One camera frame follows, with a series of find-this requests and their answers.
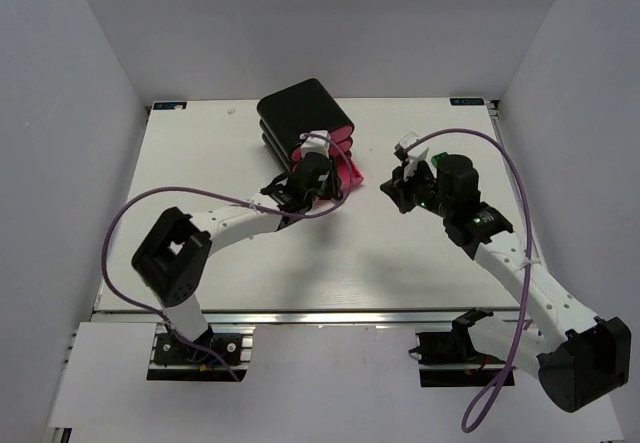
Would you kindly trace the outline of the green square lego brick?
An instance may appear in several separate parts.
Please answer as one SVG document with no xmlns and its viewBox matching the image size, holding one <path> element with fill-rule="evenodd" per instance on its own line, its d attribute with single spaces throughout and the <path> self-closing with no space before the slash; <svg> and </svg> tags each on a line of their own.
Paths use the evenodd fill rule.
<svg viewBox="0 0 640 443">
<path fill-rule="evenodd" d="M 434 167 L 438 167 L 438 166 L 439 166 L 440 161 L 441 161 L 443 158 L 447 157 L 447 156 L 448 156 L 448 153 L 447 153 L 447 152 L 442 152 L 442 153 L 439 153 L 439 154 L 433 155 L 433 156 L 431 157 L 431 163 L 432 163 L 432 165 L 433 165 Z"/>
</svg>

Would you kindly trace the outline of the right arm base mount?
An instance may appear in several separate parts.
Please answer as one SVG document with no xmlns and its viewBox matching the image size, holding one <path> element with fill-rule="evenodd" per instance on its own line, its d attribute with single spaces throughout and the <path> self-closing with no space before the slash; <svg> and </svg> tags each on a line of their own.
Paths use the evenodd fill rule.
<svg viewBox="0 0 640 443">
<path fill-rule="evenodd" d="M 496 377 L 505 362 L 480 353 L 471 343 L 468 329 L 478 321 L 494 317 L 485 308 L 473 308 L 453 320 L 445 331 L 415 334 L 416 345 L 407 351 L 419 366 L 422 388 L 481 388 Z"/>
</svg>

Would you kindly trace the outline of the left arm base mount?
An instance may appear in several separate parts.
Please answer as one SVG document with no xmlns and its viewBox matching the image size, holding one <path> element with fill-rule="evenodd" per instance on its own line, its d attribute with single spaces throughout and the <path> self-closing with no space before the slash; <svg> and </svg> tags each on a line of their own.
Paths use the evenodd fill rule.
<svg viewBox="0 0 640 443">
<path fill-rule="evenodd" d="M 211 383 L 240 383 L 244 379 L 253 347 L 253 335 L 249 330 L 214 328 L 201 344 L 219 354 L 233 374 L 211 353 L 184 344 L 166 327 L 159 326 L 152 340 L 146 379 Z"/>
</svg>

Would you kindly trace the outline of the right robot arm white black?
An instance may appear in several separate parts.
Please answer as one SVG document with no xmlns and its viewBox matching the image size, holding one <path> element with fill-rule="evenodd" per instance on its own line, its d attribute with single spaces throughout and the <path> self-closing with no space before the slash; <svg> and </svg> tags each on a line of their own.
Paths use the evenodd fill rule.
<svg viewBox="0 0 640 443">
<path fill-rule="evenodd" d="M 540 264 L 525 256 L 512 224 L 483 202 L 479 175 L 463 155 L 399 153 L 400 165 L 381 191 L 401 213 L 420 207 L 443 220 L 449 239 L 521 303 L 538 327 L 524 333 L 516 368 L 541 383 L 562 410 L 573 413 L 629 379 L 631 331 L 618 317 L 601 318 Z"/>
</svg>

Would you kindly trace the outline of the pink bottom drawer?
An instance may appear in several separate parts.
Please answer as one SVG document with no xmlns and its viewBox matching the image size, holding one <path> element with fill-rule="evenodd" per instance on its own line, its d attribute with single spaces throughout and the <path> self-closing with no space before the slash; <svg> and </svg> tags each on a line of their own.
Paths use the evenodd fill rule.
<svg viewBox="0 0 640 443">
<path fill-rule="evenodd" d="M 355 163 L 341 156 L 309 154 L 293 167 L 293 181 L 303 190 L 321 199 L 341 199 L 343 192 L 357 187 L 363 176 Z"/>
</svg>

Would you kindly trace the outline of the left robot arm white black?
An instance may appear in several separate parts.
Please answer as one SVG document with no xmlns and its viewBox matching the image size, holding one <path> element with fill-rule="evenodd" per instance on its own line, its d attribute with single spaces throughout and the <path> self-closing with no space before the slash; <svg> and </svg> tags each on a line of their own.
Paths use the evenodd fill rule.
<svg viewBox="0 0 640 443">
<path fill-rule="evenodd" d="M 177 207 L 163 211 L 131 264 L 180 336 L 201 347 L 212 331 L 195 296 L 207 260 L 214 253 L 257 235 L 275 233 L 302 220 L 319 200 L 341 200 L 333 157 L 304 156 L 245 205 L 232 204 L 195 214 Z"/>
</svg>

